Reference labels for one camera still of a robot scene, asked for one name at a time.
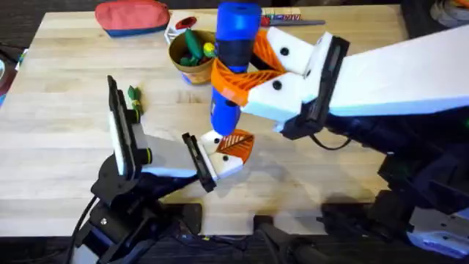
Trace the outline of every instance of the red pencil case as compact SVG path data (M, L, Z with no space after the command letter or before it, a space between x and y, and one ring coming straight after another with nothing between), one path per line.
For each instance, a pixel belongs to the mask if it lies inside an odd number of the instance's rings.
M169 11L158 1L121 0L99 4L95 17L109 36L126 37L164 30Z

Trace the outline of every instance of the wooden table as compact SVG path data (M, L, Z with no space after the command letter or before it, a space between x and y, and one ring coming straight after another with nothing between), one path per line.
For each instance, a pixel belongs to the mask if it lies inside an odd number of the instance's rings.
M310 43L327 30L352 43L350 54L406 38L398 6L301 11L326 25L283 30ZM149 135L181 141L184 132L200 136L211 130L209 87L182 80L162 33L113 40L93 12L45 14L0 109L1 236L71 234L100 165L112 153L108 74L121 89L142 87ZM276 216L288 232L323 233L315 221L321 202L372 201L386 187L376 173L383 155L359 144L328 152L310 139L289 141L271 132L271 121L248 114L239 128L256 135L242 172L220 181L210 194L194 183L165 199L202 203L205 234L250 233L255 213ZM319 137L329 145L344 140L328 132Z

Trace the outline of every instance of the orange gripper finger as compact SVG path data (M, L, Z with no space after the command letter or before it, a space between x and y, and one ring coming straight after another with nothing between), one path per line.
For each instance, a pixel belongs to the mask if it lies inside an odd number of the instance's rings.
M249 90L277 76L286 73L273 49L267 41L267 32L259 30L254 42L254 53L275 70L260 70L253 73L233 73L218 58L213 62L212 85L226 99L245 106Z
M235 129L233 133L221 139L216 152L241 158L244 164L251 155L253 146L253 134L241 129Z

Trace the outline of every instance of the green toy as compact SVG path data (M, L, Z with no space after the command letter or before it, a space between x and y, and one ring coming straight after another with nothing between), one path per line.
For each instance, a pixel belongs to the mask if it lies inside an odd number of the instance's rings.
M142 115L144 113L144 110L141 107L141 103L140 103L140 98L141 98L140 89L138 87L133 88L130 85L129 89L127 90L127 94L129 95L129 98L132 100L132 108L134 110L139 111L140 115Z
M197 59L202 59L204 56L204 52L202 50L202 46L200 45L197 36L193 33L191 29L186 29L184 32L185 36L185 43L187 44L190 53L192 56L196 57Z
M204 52L202 46L200 45L197 36L193 33L191 29L186 29L184 32L185 44L188 47L189 52L191 53L191 58L183 57L180 60L180 64L183 66L197 66L199 60L204 57Z
M207 58L215 58L215 46L212 43L204 44L204 55Z

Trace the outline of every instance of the white panel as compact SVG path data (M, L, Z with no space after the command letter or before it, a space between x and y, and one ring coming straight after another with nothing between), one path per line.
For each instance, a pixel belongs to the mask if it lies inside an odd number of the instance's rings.
M200 137L200 141L202 142L202 145L204 146L204 149L207 154L210 155L217 150L222 138L223 136L219 133L216 133L215 131L210 131L203 134ZM215 139L220 139L220 142L215 143Z
M325 32L324 35L318 39L314 47L308 67L305 70L306 85L301 96L304 103L308 103L317 97L320 90L322 69L324 68L325 58L328 56L331 43L332 34Z
M469 26L344 59L330 112L427 114L469 105Z
M201 142L197 142L197 146L199 146L200 153L202 154L202 158L204 159L205 165L207 165L208 171L210 175L212 176L213 181L218 180L218 175L215 172L215 169L213 169L212 161L209 159L207 152L204 149L204 146L202 145Z
M273 88L274 81L281 82L280 90ZM285 73L251 89L248 94L248 103L241 108L241 111L285 122L300 113L301 91L304 87L302 76Z
M228 156L228 161L223 160L225 155ZM215 173L220 179L228 177L235 172L239 172L243 168L243 160L232 155L213 153L209 155L209 159L213 165L213 169L215 169Z
M114 121L114 114L111 111L109 112L108 121L109 133L111 134L112 140L112 147L114 148L114 156L116 157L117 171L119 171L119 175L124 175L124 155L122 154L122 149L119 144L119 135L117 133L117 125Z
M196 167L185 144L155 136L147 136L147 144L152 150L153 160L141 168L142 172L161 177L192 177L196 174Z
M267 40L285 70L296 74L305 73L309 57L314 50L313 45L306 43L299 38L293 37L292 35L275 27L269 28L269 31L267 32ZM289 53L287 56L280 54L280 50L282 48L288 48Z

